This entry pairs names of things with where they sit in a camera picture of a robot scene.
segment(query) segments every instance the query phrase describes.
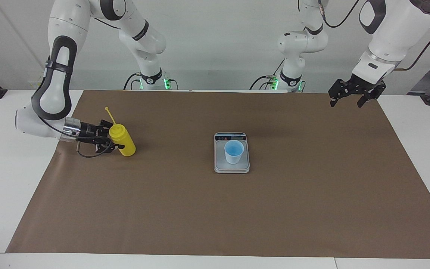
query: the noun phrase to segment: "yellow bottle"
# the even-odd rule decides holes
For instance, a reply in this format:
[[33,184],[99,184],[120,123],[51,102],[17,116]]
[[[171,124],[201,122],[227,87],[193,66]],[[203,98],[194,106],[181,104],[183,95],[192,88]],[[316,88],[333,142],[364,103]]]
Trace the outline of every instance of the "yellow bottle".
[[111,113],[109,112],[109,108],[106,107],[106,111],[109,113],[109,116],[112,119],[112,122],[114,125],[109,129],[109,136],[114,141],[114,143],[117,143],[119,145],[124,145],[125,147],[123,149],[119,149],[122,155],[125,157],[129,157],[134,155],[135,153],[135,144],[132,138],[130,137],[130,134],[128,133],[125,126],[121,124],[116,124],[114,121],[114,118],[112,117]]

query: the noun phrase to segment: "digital scale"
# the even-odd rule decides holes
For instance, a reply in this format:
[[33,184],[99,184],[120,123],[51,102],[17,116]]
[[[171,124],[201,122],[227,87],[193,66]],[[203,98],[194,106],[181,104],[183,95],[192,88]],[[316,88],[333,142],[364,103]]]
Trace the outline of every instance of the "digital scale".
[[[243,155],[237,164],[229,164],[225,158],[225,144],[238,140],[244,146]],[[219,174],[246,174],[250,171],[248,141],[245,133],[216,133],[214,136],[215,172]]]

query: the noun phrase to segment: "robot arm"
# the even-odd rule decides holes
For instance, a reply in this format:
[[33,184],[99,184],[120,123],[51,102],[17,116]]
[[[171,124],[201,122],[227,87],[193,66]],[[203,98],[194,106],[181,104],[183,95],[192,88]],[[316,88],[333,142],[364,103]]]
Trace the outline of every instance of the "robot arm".
[[44,80],[31,103],[16,112],[18,130],[34,136],[94,143],[102,148],[109,146],[107,139],[84,137],[107,137],[110,123],[101,121],[95,126],[66,117],[72,107],[69,84],[75,58],[84,45],[91,17],[113,21],[121,28],[119,37],[140,66],[144,88],[165,89],[164,72],[157,59],[157,54],[165,50],[165,39],[131,0],[56,0],[49,19],[51,56]]
[[[324,6],[329,0],[322,0]],[[328,35],[323,31],[323,18],[320,15],[318,0],[303,0],[300,6],[303,31],[285,33],[278,40],[278,49],[285,55],[285,64],[277,75],[280,89],[298,88],[305,68],[302,53],[322,51],[328,45]]]
[[367,0],[359,20],[372,41],[348,81],[338,80],[329,90],[331,106],[351,94],[363,95],[358,102],[377,99],[389,75],[430,29],[430,0]]

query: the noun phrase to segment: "brown surface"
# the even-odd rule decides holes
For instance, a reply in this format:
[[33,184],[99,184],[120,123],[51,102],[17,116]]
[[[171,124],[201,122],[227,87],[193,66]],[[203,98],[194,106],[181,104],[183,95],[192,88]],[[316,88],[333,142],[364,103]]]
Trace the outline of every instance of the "brown surface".
[[[138,151],[59,143],[7,252],[430,259],[430,194],[357,99],[85,91],[74,116],[108,105]],[[249,174],[214,172],[225,131],[248,135]]]

